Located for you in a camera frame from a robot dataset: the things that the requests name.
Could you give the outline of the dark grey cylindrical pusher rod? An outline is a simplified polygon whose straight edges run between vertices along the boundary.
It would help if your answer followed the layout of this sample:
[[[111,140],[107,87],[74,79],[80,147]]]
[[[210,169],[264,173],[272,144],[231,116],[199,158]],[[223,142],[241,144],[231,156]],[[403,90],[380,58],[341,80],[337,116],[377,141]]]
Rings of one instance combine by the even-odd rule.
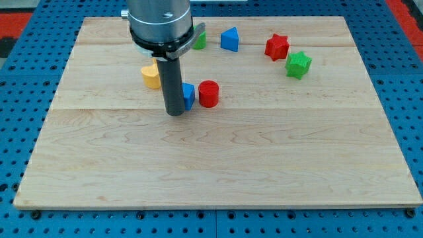
[[[157,60],[157,67],[166,112],[170,116],[180,116],[185,111],[180,60]]]

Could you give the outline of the black clamp ring mount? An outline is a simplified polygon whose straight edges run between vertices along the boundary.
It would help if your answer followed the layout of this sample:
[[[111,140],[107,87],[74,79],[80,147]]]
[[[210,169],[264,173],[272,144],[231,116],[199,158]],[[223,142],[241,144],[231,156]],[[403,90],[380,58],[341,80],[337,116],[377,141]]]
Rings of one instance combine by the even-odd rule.
[[[200,35],[206,32],[206,24],[201,22],[195,28],[192,27],[182,37],[172,42],[148,42],[141,39],[130,28],[130,33],[137,50],[149,58],[158,60],[176,60],[194,47]]]

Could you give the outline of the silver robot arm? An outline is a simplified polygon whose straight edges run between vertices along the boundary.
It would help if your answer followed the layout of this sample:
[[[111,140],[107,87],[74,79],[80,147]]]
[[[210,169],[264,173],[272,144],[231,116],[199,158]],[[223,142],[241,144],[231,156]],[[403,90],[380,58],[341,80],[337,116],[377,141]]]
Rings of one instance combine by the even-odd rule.
[[[206,24],[194,25],[190,0],[127,0],[124,16],[140,53],[157,61],[165,109],[185,111],[180,57],[190,51]]]

